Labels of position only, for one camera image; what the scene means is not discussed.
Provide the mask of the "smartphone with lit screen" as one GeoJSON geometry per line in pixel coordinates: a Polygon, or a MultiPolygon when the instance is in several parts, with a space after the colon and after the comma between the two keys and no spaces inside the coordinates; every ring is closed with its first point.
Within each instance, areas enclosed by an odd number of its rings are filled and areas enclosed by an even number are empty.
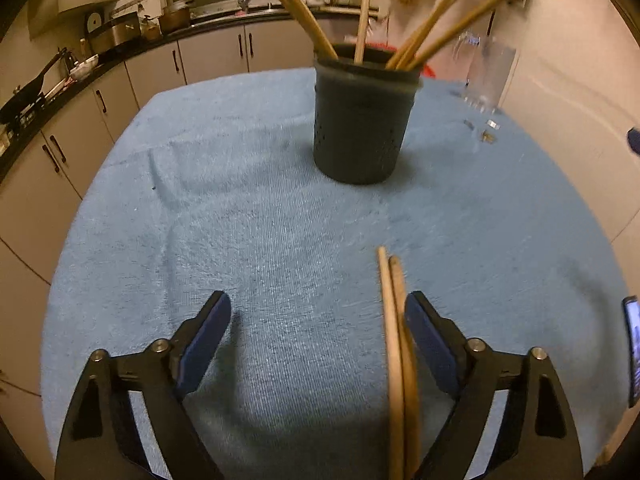
{"type": "Polygon", "coordinates": [[[628,296],[623,299],[629,346],[629,406],[633,408],[640,396],[640,309],[639,298],[628,296]]]}

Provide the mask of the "blue towel table mat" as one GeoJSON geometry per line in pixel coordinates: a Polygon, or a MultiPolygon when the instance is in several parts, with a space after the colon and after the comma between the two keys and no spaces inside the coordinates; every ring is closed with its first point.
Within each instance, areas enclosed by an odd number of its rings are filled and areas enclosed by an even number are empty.
{"type": "Polygon", "coordinates": [[[312,158],[315,80],[190,84],[154,96],[120,136],[50,290],[50,445],[94,349],[142,350],[222,290],[232,322],[184,405],[224,476],[385,478],[385,247],[465,335],[547,350],[592,464],[627,405],[627,286],[574,186],[506,116],[480,140],[485,117],[432,80],[392,176],[339,184],[312,158]]]}

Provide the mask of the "seed shell cluster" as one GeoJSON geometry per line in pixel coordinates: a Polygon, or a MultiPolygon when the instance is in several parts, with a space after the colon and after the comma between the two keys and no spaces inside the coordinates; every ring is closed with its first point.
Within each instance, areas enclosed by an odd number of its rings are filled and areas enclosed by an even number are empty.
{"type": "Polygon", "coordinates": [[[488,131],[484,131],[481,135],[480,135],[480,140],[482,142],[488,143],[488,144],[493,144],[496,140],[496,137],[488,132],[488,131]]]}

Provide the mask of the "black wok pan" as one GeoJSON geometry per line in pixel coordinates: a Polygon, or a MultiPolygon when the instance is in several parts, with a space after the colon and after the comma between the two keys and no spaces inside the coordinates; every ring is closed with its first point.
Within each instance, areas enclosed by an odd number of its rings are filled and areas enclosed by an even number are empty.
{"type": "Polygon", "coordinates": [[[50,70],[50,68],[58,62],[60,58],[66,53],[67,49],[63,48],[47,62],[47,65],[43,67],[42,71],[35,76],[32,81],[29,81],[26,86],[18,90],[6,104],[1,107],[0,110],[0,124],[7,125],[13,122],[15,118],[21,115],[22,110],[29,105],[32,105],[38,99],[40,95],[44,75],[50,70]]]}

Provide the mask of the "small white bowl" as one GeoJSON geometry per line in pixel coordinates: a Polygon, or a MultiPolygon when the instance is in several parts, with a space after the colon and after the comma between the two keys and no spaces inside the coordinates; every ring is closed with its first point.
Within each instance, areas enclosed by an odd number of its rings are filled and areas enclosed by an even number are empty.
{"type": "Polygon", "coordinates": [[[87,58],[85,61],[78,62],[71,70],[70,70],[70,78],[74,81],[82,81],[86,77],[88,77],[91,72],[98,66],[100,57],[95,54],[87,58]]]}

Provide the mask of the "black utensil holder cup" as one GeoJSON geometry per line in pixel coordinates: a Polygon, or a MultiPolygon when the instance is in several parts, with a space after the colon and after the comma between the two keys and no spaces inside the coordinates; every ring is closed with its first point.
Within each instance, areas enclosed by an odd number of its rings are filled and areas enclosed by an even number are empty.
{"type": "Polygon", "coordinates": [[[422,70],[389,70],[393,53],[375,47],[354,62],[352,44],[336,44],[335,60],[318,53],[314,163],[334,181],[378,184],[395,170],[422,70]]]}

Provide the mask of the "silver toaster box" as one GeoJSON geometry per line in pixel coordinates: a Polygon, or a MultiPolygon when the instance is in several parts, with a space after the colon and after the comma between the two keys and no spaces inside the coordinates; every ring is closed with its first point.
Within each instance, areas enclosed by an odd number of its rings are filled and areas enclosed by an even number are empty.
{"type": "Polygon", "coordinates": [[[94,54],[119,48],[141,36],[140,20],[136,12],[114,18],[88,33],[89,46],[94,54]]]}

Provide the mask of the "red plastic basket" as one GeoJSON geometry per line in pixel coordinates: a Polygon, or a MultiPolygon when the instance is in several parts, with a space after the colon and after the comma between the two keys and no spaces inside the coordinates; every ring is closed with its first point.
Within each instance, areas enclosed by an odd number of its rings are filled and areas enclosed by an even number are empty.
{"type": "MultiPolygon", "coordinates": [[[[390,46],[389,44],[381,44],[380,42],[371,42],[370,44],[368,44],[368,47],[375,48],[375,49],[378,49],[378,50],[382,50],[382,51],[385,51],[385,52],[390,52],[390,53],[395,53],[396,52],[396,48],[395,47],[390,46]]],[[[432,79],[436,78],[436,74],[435,74],[434,70],[432,70],[431,66],[429,66],[428,64],[424,64],[423,65],[423,70],[422,70],[421,75],[424,76],[424,77],[432,78],[432,79]]]]}

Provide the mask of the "steel cooking pot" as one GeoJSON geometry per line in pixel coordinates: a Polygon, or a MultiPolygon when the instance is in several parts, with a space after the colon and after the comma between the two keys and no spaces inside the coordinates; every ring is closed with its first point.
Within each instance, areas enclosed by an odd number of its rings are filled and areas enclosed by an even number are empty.
{"type": "Polygon", "coordinates": [[[163,8],[163,12],[158,18],[158,24],[160,24],[160,32],[164,36],[191,25],[192,3],[192,0],[177,0],[163,8]]]}

